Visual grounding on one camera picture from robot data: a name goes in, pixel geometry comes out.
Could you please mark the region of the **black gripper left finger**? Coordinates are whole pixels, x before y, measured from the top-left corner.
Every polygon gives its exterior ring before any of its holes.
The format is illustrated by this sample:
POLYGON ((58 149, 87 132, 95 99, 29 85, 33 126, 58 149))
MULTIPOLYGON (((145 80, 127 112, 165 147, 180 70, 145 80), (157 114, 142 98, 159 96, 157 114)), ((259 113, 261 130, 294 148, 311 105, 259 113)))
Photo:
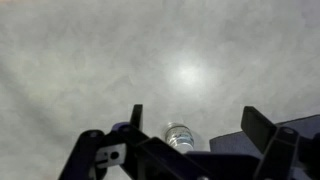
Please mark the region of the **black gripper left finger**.
POLYGON ((127 147, 118 131, 122 126, 142 129, 143 105, 133 106, 129 122, 115 124, 108 134, 87 130, 80 134, 58 180, 102 180, 110 166, 125 162, 127 147))

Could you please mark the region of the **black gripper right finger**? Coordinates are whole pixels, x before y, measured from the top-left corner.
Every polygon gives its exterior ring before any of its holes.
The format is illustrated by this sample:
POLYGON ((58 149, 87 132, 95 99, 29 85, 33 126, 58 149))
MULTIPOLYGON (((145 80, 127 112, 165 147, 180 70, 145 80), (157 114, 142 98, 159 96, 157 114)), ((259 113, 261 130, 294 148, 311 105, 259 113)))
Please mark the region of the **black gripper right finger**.
POLYGON ((263 154, 255 180, 294 180, 295 167, 320 179, 319 133, 308 138, 288 126, 275 125, 253 106, 244 107, 241 129, 263 154))

